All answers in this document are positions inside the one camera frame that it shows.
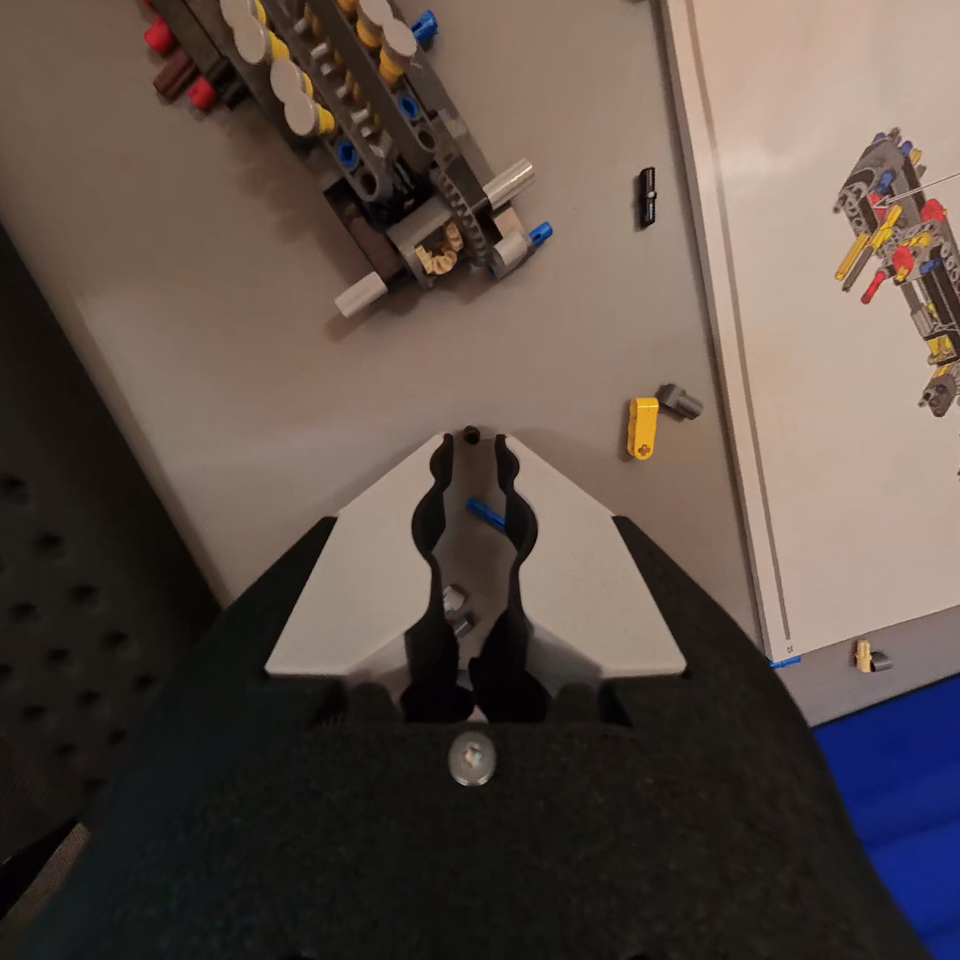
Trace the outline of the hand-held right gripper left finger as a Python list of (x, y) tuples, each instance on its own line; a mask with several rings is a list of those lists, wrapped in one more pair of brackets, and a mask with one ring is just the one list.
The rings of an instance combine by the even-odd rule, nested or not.
[(265, 662), (270, 678), (378, 685), (408, 721), (470, 718), (435, 556), (453, 455), (452, 435), (436, 434), (339, 510)]

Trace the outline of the partly built lego chassis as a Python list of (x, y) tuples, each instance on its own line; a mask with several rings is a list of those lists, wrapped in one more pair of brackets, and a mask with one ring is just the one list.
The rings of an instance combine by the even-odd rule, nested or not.
[(521, 159), (496, 173), (427, 58), (427, 9), (386, 1), (152, 1), (144, 40), (158, 97), (198, 114), (255, 102), (305, 159), (369, 272), (335, 305), (351, 319), (410, 283), (467, 267), (501, 280), (553, 235), (526, 227)]

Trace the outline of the grey lego connector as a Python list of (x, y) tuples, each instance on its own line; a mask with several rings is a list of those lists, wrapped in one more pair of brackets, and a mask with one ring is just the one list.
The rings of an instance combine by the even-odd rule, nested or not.
[(684, 421), (698, 419), (704, 410), (703, 402), (675, 383), (661, 385), (655, 398), (659, 408)]

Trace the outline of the yellow lego liftarm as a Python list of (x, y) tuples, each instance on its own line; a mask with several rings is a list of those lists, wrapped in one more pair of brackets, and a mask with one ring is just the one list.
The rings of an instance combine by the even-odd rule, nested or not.
[(633, 398), (629, 403), (626, 451), (634, 460), (644, 462), (654, 453), (660, 402), (656, 397)]

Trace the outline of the lego instruction booklet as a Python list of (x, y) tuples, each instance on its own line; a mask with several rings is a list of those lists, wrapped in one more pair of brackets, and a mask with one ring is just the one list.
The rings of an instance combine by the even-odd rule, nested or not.
[(665, 2), (768, 655), (958, 605), (958, 2)]

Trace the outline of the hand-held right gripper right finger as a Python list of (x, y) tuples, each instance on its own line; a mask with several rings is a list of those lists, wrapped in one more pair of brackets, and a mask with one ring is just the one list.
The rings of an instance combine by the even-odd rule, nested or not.
[(688, 668), (615, 515), (519, 439), (494, 441), (507, 601), (472, 660), (489, 722), (542, 722), (564, 689)]

